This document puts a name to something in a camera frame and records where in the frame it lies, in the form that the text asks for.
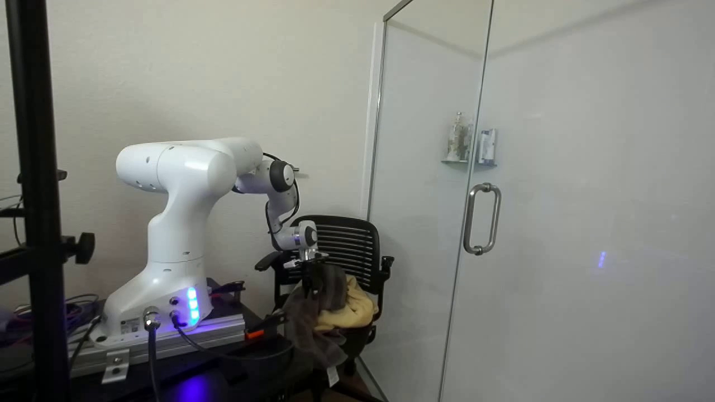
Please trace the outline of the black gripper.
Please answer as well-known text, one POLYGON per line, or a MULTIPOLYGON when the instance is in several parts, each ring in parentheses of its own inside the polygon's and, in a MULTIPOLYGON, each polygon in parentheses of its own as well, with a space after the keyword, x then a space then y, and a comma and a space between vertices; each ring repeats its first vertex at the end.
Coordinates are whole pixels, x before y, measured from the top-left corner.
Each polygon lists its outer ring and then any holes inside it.
POLYGON ((304 268, 304 290, 309 295, 324 295, 330 288, 326 268, 322 264, 309 264, 304 268))

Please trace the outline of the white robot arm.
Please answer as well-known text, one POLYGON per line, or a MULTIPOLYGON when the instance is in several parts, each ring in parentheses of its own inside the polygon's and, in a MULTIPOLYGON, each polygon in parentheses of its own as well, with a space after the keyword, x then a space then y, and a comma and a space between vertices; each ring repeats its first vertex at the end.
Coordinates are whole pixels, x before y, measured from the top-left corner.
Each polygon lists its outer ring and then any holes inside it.
POLYGON ((212 302, 207 284, 209 217, 228 193, 265 195, 265 218, 278 250, 318 247, 318 225, 289 225, 300 211, 296 167, 249 138, 162 140, 127 145, 116 174, 132 188, 165 196, 149 224, 149 264, 103 306, 103 333, 134 333, 149 309, 162 321, 199 327, 212 302))

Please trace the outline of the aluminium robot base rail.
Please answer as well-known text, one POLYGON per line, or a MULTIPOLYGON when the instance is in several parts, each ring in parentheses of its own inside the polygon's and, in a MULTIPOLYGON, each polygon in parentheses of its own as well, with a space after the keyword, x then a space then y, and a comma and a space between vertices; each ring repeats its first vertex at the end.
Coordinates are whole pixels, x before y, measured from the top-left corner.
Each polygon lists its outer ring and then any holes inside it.
MULTIPOLYGON (((157 357, 176 357, 193 354, 198 341, 201 348, 219 348, 242 343, 246 335, 246 320, 242 313, 207 320, 199 327, 175 328, 173 321, 162 325, 157 331, 157 357)), ((144 365, 149 359, 149 331, 109 337, 95 331, 89 341, 73 362, 70 376, 84 378, 103 374, 108 366, 144 365)))

